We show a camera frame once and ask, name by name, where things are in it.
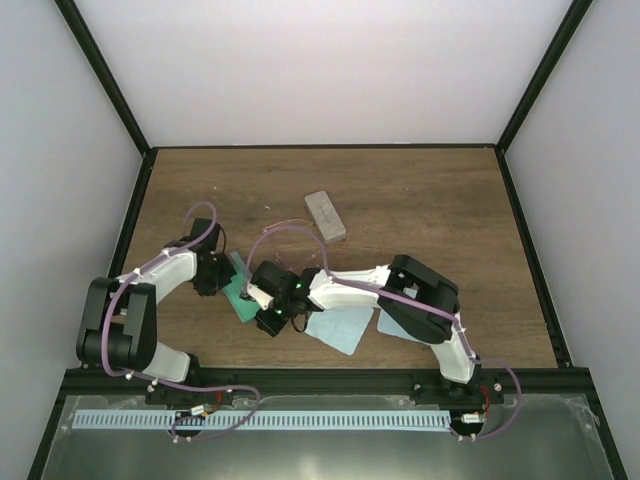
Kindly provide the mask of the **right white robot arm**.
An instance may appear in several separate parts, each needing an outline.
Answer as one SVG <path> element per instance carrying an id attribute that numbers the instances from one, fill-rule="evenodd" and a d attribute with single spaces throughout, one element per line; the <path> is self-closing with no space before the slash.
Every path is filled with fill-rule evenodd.
<path id="1" fill-rule="evenodd" d="M 301 274 L 264 261 L 246 281 L 245 292 L 259 305 L 257 326 L 272 337 L 301 315 L 378 308 L 406 334 L 430 346 L 451 400 L 468 402 L 480 390 L 478 357 L 460 321 L 458 287 L 408 255 L 368 270 L 307 268 Z"/>

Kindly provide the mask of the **blue-grey glasses case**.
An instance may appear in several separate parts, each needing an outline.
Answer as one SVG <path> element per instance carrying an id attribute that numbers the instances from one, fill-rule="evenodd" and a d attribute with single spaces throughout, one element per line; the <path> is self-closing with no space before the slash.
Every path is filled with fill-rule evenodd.
<path id="1" fill-rule="evenodd" d="M 229 300 L 240 321 L 242 323 L 249 323 L 254 320 L 259 310 L 259 305 L 250 297 L 243 296 L 246 264 L 240 254 L 237 251 L 232 251 L 229 258 L 236 274 L 231 278 L 231 283 L 223 288 L 223 293 Z"/>

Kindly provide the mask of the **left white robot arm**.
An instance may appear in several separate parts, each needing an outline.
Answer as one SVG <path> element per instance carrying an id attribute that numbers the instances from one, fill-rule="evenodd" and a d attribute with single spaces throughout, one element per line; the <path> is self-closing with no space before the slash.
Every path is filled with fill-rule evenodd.
<path id="1" fill-rule="evenodd" d="M 193 371 L 197 359 L 158 340 L 157 305 L 184 283 L 201 297 L 214 296 L 236 276 L 227 254 L 213 251 L 207 242 L 190 248 L 173 242 L 127 274 L 94 279 L 76 341 L 77 358 L 115 374 L 134 372 L 169 381 L 178 401 L 196 402 L 205 382 Z"/>

